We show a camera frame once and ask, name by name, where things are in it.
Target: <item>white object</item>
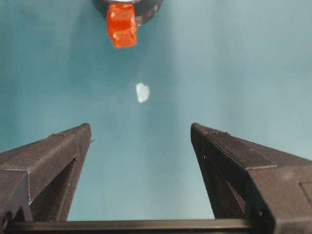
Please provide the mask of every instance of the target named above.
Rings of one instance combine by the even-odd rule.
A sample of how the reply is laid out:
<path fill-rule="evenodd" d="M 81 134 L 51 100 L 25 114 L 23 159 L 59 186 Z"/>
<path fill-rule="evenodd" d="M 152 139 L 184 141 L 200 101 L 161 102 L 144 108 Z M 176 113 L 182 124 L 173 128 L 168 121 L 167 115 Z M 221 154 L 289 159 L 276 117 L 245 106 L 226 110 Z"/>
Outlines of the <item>white object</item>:
<path fill-rule="evenodd" d="M 136 84 L 136 95 L 139 103 L 147 101 L 150 96 L 150 87 L 142 82 Z"/>

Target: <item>blue-green surface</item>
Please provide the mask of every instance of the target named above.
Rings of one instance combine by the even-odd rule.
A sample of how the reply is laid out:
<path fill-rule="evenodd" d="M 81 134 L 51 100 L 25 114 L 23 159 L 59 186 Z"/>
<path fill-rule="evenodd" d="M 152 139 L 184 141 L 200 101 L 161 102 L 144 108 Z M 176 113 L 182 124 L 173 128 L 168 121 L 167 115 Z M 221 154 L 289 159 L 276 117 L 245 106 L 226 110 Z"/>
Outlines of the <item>blue-green surface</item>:
<path fill-rule="evenodd" d="M 212 217 L 194 121 L 312 159 L 311 0 L 165 0 L 121 50 L 89 0 L 0 0 L 0 30 L 0 151 L 92 126 L 70 219 Z"/>

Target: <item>orange block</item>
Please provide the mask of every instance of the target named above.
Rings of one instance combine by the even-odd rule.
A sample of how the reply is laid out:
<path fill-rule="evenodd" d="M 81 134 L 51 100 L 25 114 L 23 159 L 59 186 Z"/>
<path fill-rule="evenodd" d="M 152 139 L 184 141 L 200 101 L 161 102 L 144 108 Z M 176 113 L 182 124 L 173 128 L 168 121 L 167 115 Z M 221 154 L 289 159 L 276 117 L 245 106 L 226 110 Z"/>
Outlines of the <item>orange block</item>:
<path fill-rule="evenodd" d="M 106 22 L 108 36 L 115 47 L 137 44 L 137 22 L 132 4 L 110 4 Z"/>

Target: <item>teal backdrop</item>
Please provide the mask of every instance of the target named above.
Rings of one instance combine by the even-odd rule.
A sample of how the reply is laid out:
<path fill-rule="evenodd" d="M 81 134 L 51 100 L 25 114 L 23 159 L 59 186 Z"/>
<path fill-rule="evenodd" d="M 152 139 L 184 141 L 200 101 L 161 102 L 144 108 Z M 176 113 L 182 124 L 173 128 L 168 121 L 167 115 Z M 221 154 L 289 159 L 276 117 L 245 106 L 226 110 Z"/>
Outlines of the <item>teal backdrop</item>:
<path fill-rule="evenodd" d="M 92 126 L 71 220 L 212 218 L 192 122 L 312 159 L 311 90 L 311 0 L 164 0 L 119 50 L 90 0 L 0 0 L 0 151 Z"/>

